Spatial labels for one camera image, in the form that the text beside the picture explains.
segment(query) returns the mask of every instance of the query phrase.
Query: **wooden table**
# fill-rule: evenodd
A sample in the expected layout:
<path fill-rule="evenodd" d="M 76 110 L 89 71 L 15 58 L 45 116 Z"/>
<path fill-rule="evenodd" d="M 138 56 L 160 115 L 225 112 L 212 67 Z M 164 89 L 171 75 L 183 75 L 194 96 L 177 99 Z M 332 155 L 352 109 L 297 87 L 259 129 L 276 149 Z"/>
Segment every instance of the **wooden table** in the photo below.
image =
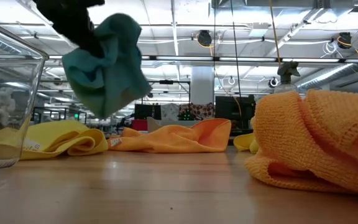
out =
<path fill-rule="evenodd" d="M 0 170 L 0 223 L 358 223 L 358 196 L 271 187 L 249 153 L 107 152 Z"/>

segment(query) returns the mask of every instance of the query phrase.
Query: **ceiling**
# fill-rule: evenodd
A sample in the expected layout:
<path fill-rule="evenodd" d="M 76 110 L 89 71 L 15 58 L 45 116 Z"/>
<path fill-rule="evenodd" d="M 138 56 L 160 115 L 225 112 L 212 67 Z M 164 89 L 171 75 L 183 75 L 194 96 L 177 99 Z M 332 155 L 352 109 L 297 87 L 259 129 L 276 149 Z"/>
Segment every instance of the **ceiling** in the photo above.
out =
<path fill-rule="evenodd" d="M 270 11 L 268 7 L 263 5 L 265 1 L 259 1 L 261 6 L 255 7 L 241 6 L 241 1 L 233 1 L 235 3 L 234 16 L 232 16 L 231 10 L 228 10 L 229 8 L 224 5 L 215 10 L 211 8 L 211 0 L 106 0 L 105 5 L 90 8 L 89 16 L 94 24 L 100 24 L 105 18 L 117 12 L 133 17 L 142 26 L 138 46 L 143 55 L 210 57 L 213 54 L 213 56 L 219 57 L 277 57 L 275 51 L 273 51 L 273 54 L 269 53 L 275 49 L 275 44 Z M 75 46 L 60 38 L 50 27 L 50 24 L 43 21 L 31 9 L 26 8 L 26 2 L 26 0 L 0 0 L 0 26 L 36 45 L 50 55 L 63 55 L 72 51 Z M 288 2 L 290 7 L 282 7 L 283 2 Z M 280 5 L 280 7 L 275 7 L 273 11 L 277 39 L 280 40 L 283 36 L 288 35 L 291 30 L 296 30 L 291 35 L 288 43 L 280 47 L 280 56 L 290 58 L 357 58 L 358 55 L 354 49 L 344 50 L 337 48 L 337 51 L 327 54 L 327 52 L 324 52 L 324 48 L 327 47 L 327 41 L 333 37 L 336 38 L 338 33 L 350 32 L 353 35 L 358 31 L 358 12 L 352 12 L 352 8 L 341 9 L 340 12 L 336 9 L 335 11 L 327 11 L 318 19 L 297 29 L 297 24 L 301 23 L 311 11 L 311 7 L 308 7 L 309 2 L 309 0 L 273 1 L 273 5 L 275 3 Z M 173 20 L 175 20 L 176 37 L 178 39 L 176 50 L 174 27 L 172 26 Z M 259 23 L 266 23 L 270 27 L 264 35 L 254 36 L 252 27 Z M 212 51 L 209 48 L 200 47 L 195 39 L 192 40 L 192 37 L 196 37 L 200 30 L 208 30 L 211 37 L 215 39 Z M 51 60 L 46 65 L 42 80 L 53 80 L 54 78 L 65 80 L 65 73 L 60 61 Z M 144 75 L 150 81 L 161 79 L 190 81 L 191 76 L 195 75 L 191 73 L 193 66 L 197 65 L 191 62 L 161 63 L 144 61 L 142 69 Z M 237 73 L 241 77 L 241 91 L 244 92 L 269 91 L 268 80 L 272 77 L 279 79 L 277 75 L 278 64 L 255 63 L 255 65 L 247 64 L 237 67 L 233 63 L 220 63 L 216 64 L 215 68 L 216 75 L 219 77 L 219 80 L 216 81 L 220 81 L 223 84 L 223 90 L 226 91 L 239 91 L 238 80 L 234 85 L 229 83 L 230 79 L 236 79 Z M 293 81 L 302 80 L 322 68 L 301 63 L 299 68 L 301 77 L 296 77 Z M 30 70 L 21 69 L 17 72 L 25 73 L 30 72 Z M 355 73 L 335 80 L 330 83 L 330 87 L 332 90 L 358 92 L 358 82 L 344 87 L 337 87 L 357 77 L 358 73 Z M 153 101 L 188 100 L 188 94 L 186 93 L 188 87 L 185 85 L 160 85 L 156 83 L 153 88 L 155 91 L 175 91 L 175 93 L 155 94 Z M 65 90 L 65 92 L 63 92 L 62 96 L 61 93 L 50 90 Z M 40 92 L 46 96 L 76 100 L 67 83 L 56 85 L 52 82 L 45 82 L 40 86 Z M 52 98 L 50 102 L 66 103 L 56 98 Z M 124 109 L 131 110 L 131 108 L 133 106 L 130 105 Z"/>

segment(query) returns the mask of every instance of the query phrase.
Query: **workbench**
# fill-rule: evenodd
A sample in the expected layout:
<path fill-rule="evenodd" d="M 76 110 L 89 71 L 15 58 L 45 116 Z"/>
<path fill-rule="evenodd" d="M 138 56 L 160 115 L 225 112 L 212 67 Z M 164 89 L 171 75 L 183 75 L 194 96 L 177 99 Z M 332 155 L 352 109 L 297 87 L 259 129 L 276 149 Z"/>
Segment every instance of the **workbench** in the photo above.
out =
<path fill-rule="evenodd" d="M 358 196 L 265 185 L 249 152 L 19 161 L 0 169 L 0 224 L 358 223 Z"/>

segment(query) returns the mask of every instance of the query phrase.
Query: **teal cloth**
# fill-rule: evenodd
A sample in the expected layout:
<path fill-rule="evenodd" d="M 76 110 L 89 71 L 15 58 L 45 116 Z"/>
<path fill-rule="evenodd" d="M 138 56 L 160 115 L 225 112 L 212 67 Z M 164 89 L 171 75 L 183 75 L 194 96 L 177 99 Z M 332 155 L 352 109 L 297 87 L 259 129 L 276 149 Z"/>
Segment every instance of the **teal cloth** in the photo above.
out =
<path fill-rule="evenodd" d="M 141 28 L 131 17 L 114 14 L 95 30 L 104 58 L 75 49 L 63 56 L 67 80 L 76 97 L 97 118 L 107 118 L 150 91 L 137 48 Z"/>

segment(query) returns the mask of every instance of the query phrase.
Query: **red object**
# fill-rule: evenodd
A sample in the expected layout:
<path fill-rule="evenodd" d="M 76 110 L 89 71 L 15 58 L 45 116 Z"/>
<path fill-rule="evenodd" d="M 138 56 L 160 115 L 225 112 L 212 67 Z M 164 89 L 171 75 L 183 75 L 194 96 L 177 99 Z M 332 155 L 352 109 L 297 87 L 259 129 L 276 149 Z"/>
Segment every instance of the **red object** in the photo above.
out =
<path fill-rule="evenodd" d="M 133 120 L 132 129 L 136 131 L 147 131 L 147 120 L 143 120 L 143 119 Z"/>

